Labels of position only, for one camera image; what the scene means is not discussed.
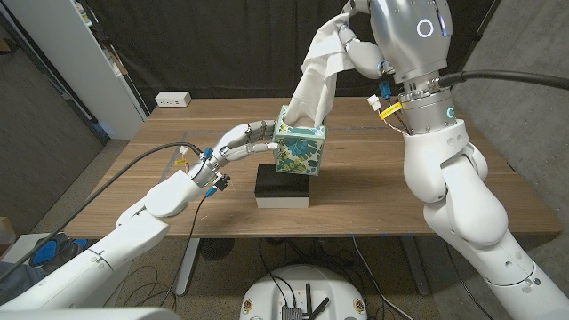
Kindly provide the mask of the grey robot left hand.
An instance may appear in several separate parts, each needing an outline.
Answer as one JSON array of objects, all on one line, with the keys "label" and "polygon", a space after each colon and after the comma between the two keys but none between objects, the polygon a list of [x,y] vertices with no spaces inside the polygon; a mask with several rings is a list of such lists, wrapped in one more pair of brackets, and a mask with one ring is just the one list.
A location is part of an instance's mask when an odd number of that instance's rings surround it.
[{"label": "grey robot left hand", "polygon": [[272,142],[275,125],[275,120],[237,125],[226,132],[213,148],[205,150],[201,160],[190,167],[188,175],[202,188],[214,180],[219,169],[229,162],[254,153],[275,150],[277,144]]}]

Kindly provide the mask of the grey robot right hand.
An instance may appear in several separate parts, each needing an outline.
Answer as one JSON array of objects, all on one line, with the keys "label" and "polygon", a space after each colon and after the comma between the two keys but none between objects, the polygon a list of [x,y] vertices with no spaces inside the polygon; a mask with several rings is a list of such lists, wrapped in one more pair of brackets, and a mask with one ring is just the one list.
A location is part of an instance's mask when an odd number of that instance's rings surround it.
[{"label": "grey robot right hand", "polygon": [[338,27],[341,44],[355,69],[371,79],[391,74],[403,86],[398,94],[411,135],[457,123],[451,93],[434,84],[447,67],[453,34],[445,0],[351,0],[342,11],[370,15],[374,41],[362,42],[346,21]]}]

